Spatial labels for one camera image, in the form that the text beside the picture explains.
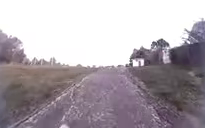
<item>grass verge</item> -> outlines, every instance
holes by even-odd
[[[199,106],[201,82],[188,70],[174,65],[157,65],[133,67],[129,71],[145,83],[152,95],[170,102],[179,111],[194,113]]]
[[[1,120],[11,123],[21,119],[94,71],[84,67],[0,66],[0,89],[6,102]]]

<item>road surface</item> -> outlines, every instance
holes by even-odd
[[[167,128],[125,68],[85,77],[18,128]]]

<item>sky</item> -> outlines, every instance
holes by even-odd
[[[124,65],[160,38],[179,46],[201,18],[205,0],[0,0],[0,29],[28,58],[69,65]]]

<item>house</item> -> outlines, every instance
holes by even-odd
[[[139,50],[134,49],[130,57],[133,67],[145,66],[145,57],[149,52],[148,49],[141,47]]]
[[[139,67],[145,65],[144,58],[134,58],[132,59],[133,67]]]

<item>vegetation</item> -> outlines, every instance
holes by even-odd
[[[0,66],[0,89],[6,101],[4,117],[0,118],[3,123],[22,119],[94,71],[84,67]]]
[[[25,57],[21,40],[0,30],[0,63],[22,63]]]
[[[165,41],[163,38],[153,41],[151,44],[151,49],[165,49],[167,47],[170,47],[170,44]]]
[[[180,111],[195,112],[201,94],[199,78],[189,70],[174,65],[156,65],[130,68],[130,72],[142,80],[148,91],[164,99]]]

